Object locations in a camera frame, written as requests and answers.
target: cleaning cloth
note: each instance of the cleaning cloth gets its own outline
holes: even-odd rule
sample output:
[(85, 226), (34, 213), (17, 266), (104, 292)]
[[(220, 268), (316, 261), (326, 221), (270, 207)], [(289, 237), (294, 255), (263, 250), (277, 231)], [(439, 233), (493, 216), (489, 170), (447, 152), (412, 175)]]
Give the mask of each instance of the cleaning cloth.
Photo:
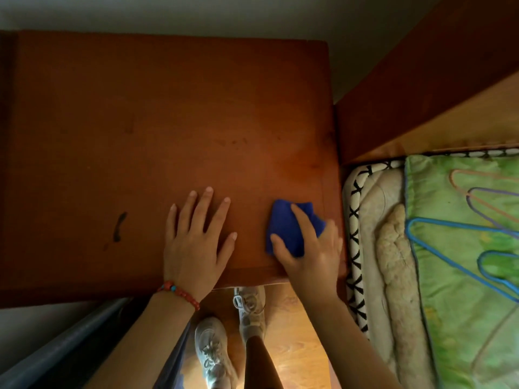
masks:
[[(301, 228), (295, 218), (294, 213), (290, 209), (292, 203), (284, 199), (278, 199), (272, 206), (272, 214), (267, 228), (267, 253), (274, 255), (272, 241), (270, 235), (275, 233), (285, 242), (290, 254), (296, 258), (305, 255), (305, 243), (302, 238)], [(317, 237), (324, 231), (326, 223), (314, 213), (314, 205), (311, 202), (296, 203), (303, 212), (306, 213), (310, 222), (314, 226)]]

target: smudge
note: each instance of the smudge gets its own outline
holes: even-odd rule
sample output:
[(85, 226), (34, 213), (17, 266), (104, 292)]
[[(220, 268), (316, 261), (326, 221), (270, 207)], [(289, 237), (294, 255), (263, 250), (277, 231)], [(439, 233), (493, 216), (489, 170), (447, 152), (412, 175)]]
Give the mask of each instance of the smudge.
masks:
[(128, 213), (124, 212), (117, 219), (117, 223), (115, 224), (115, 229), (114, 229), (114, 243), (119, 243), (121, 241), (121, 236), (119, 234), (119, 231), (120, 231), (121, 224), (125, 220), (127, 215), (128, 215)]

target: forearm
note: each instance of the forearm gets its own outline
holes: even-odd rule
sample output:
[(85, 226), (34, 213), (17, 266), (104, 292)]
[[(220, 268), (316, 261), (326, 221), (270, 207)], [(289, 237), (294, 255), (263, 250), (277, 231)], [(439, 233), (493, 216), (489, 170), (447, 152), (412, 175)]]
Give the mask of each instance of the forearm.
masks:
[(342, 387), (401, 389), (339, 298), (306, 311)]
[(152, 387), (194, 311), (171, 292), (154, 294), (86, 388)]

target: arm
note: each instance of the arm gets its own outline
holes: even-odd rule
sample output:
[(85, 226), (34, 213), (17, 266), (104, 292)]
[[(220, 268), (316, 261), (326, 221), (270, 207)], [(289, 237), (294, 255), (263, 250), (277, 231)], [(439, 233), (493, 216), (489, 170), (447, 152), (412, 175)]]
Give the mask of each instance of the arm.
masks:
[(360, 332), (346, 305), (337, 296), (342, 238), (332, 220), (317, 237), (306, 214), (292, 205), (302, 235), (305, 255), (295, 259), (278, 235), (272, 235), (274, 253), (321, 340), (342, 387), (401, 388), (396, 377)]
[[(235, 232), (231, 233), (217, 254), (218, 238), (230, 199), (224, 199), (204, 232), (212, 196), (212, 189), (207, 189), (193, 213), (196, 193), (192, 192), (180, 211), (178, 225), (175, 205), (166, 221), (164, 280), (173, 281), (197, 301), (204, 299), (217, 283), (234, 250), (237, 236)], [(154, 294), (86, 388), (152, 387), (194, 312), (190, 303), (172, 292)]]

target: rolled beige cloth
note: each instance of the rolled beige cloth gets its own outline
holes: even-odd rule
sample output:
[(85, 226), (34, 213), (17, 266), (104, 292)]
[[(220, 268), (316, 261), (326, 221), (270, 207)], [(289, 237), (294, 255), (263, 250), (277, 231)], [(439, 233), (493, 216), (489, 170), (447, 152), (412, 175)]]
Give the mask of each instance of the rolled beige cloth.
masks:
[(378, 266), (386, 283), (398, 377), (405, 389), (434, 389), (416, 266), (404, 229), (405, 207), (399, 204), (380, 228), (376, 241)]

